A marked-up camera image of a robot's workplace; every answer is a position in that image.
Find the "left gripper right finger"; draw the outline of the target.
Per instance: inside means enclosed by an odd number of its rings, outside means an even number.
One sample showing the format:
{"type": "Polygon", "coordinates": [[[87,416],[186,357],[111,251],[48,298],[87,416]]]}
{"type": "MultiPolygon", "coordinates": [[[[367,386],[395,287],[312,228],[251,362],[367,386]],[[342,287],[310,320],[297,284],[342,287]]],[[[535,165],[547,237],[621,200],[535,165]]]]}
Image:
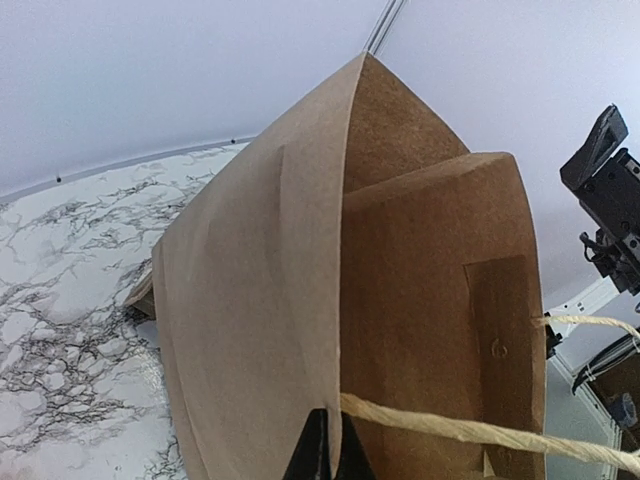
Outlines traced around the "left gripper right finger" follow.
{"type": "Polygon", "coordinates": [[[375,480],[351,417],[342,415],[342,440],[337,480],[375,480]]]}

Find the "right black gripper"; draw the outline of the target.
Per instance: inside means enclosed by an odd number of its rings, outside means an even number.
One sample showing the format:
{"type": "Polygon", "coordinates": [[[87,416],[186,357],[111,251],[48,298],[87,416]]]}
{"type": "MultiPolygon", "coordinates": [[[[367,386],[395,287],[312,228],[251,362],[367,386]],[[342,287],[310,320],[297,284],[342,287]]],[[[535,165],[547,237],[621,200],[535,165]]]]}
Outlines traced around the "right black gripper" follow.
{"type": "Polygon", "coordinates": [[[580,235],[585,258],[602,277],[610,278],[619,292],[637,295],[639,162],[626,148],[610,158],[627,136],[618,107],[607,106],[584,144],[560,168],[560,177],[569,190],[581,188],[580,205],[598,225],[593,239],[587,233],[580,235]]]}

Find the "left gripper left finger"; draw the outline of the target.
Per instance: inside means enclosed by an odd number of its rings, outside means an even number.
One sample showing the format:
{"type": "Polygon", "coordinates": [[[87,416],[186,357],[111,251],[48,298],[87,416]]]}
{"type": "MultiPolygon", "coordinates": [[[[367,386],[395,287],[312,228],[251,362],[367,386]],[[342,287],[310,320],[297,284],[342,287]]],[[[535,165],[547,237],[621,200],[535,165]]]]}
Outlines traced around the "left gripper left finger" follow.
{"type": "Polygon", "coordinates": [[[305,422],[283,480],[329,480],[328,412],[313,409],[305,422]]]}

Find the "brown paper bag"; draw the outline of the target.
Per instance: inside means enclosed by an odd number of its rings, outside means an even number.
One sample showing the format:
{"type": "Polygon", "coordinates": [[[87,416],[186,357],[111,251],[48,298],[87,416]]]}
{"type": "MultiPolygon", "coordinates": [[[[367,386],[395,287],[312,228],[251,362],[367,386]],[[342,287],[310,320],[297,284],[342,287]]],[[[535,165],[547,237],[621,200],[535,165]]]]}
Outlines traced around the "brown paper bag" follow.
{"type": "Polygon", "coordinates": [[[191,479],[283,479],[328,412],[376,479],[542,479],[546,331],[515,158],[471,152],[379,60],[337,70],[170,223],[153,313],[191,479]]]}

